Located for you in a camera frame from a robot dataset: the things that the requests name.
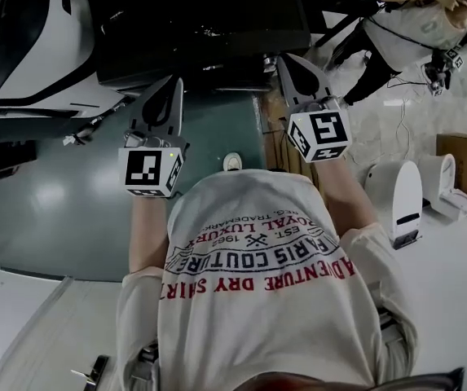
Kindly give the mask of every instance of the person in background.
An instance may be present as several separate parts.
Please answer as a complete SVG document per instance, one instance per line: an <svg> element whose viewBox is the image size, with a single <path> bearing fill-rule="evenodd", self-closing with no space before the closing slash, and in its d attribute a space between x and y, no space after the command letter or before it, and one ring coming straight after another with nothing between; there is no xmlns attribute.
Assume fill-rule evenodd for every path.
<svg viewBox="0 0 467 391"><path fill-rule="evenodd" d="M432 54L430 48L395 33L440 50L455 47L467 34L467 0L380 1L403 5L361 22L336 47L328 64L327 70L342 65L356 52L371 53L362 77L339 100L343 107L367 98L406 67Z"/></svg>
<svg viewBox="0 0 467 391"><path fill-rule="evenodd" d="M416 326L390 241L345 160L315 167L328 209L309 178L242 169L235 153L167 224L164 199L133 199L123 389L141 386L153 340L166 391L356 390L411 374Z"/></svg>

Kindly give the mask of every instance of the white floor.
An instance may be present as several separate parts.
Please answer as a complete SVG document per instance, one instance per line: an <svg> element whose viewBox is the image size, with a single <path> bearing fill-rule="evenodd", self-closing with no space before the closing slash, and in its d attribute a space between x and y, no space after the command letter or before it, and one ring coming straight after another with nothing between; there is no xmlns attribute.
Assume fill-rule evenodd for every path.
<svg viewBox="0 0 467 391"><path fill-rule="evenodd" d="M332 23L339 15L329 14ZM323 65L334 47L347 36L350 26L315 53L309 60ZM363 52L351 56L338 70L328 74L336 95L345 95L363 73ZM413 66L400 77L407 81L424 81L421 70ZM393 79L390 85L399 83ZM405 115L402 121L403 101ZM382 87L367 99L349 108L353 145L350 165L363 182L371 165L384 160L408 158L417 161L423 154L434 154L436 134L467 133L467 69L452 77L451 89L433 97L425 86Z"/></svg>

